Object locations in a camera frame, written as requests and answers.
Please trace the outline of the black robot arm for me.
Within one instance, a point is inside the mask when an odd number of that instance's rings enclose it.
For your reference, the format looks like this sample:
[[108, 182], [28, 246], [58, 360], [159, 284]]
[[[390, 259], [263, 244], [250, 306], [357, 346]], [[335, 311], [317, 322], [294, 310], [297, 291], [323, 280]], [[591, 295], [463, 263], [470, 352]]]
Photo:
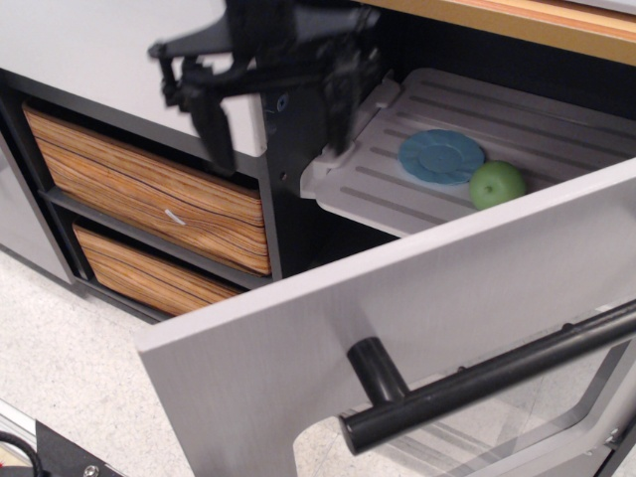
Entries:
[[237, 170], [227, 97], [317, 88], [325, 104], [327, 141], [343, 153], [351, 141], [363, 83], [378, 57], [361, 38], [380, 19], [369, 7], [297, 1], [229, 1], [215, 23], [148, 50], [159, 64], [169, 106], [190, 115], [222, 176]]

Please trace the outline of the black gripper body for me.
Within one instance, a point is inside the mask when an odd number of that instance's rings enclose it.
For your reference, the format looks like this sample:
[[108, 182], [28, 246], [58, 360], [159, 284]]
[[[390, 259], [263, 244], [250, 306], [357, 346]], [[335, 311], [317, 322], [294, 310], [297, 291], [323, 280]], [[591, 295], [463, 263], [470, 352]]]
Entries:
[[273, 89], [318, 87], [323, 64], [375, 68], [365, 44], [372, 9], [228, 9], [215, 23], [148, 50], [169, 106], [188, 107], [198, 89], [221, 100]]

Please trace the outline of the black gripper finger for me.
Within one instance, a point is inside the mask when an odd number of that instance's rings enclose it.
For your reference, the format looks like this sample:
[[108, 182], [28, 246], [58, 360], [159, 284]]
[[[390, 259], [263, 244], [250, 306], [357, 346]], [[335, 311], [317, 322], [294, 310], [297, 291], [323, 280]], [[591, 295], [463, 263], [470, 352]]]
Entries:
[[323, 64], [318, 91], [324, 104], [329, 147], [342, 154], [349, 147], [362, 94], [360, 69], [353, 64]]
[[193, 125], [217, 174], [237, 171], [230, 126], [221, 102], [211, 91], [193, 91], [189, 96]]

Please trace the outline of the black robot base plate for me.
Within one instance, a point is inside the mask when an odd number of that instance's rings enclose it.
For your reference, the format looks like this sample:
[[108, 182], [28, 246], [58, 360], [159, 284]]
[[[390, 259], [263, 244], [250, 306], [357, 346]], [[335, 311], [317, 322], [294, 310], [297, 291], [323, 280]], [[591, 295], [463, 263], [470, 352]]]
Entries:
[[121, 477], [117, 469], [50, 427], [35, 423], [36, 448], [46, 476]]

